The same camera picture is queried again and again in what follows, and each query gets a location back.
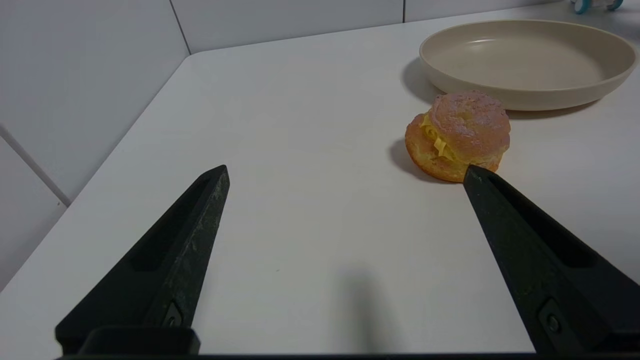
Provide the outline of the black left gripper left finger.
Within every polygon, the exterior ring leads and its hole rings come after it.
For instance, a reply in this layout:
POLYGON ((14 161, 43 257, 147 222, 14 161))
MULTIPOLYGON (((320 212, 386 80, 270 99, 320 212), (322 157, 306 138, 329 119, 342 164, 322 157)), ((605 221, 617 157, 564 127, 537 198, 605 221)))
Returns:
POLYGON ((57 326, 63 354, 198 354, 195 311, 230 177, 202 173, 57 326))

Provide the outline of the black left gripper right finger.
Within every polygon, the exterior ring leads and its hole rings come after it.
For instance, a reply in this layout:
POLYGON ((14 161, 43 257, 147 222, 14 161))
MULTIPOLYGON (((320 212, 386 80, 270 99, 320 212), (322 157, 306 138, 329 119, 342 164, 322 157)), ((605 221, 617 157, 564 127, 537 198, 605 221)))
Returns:
POLYGON ((537 354, 638 354, 640 287, 486 168, 463 186, 537 354))

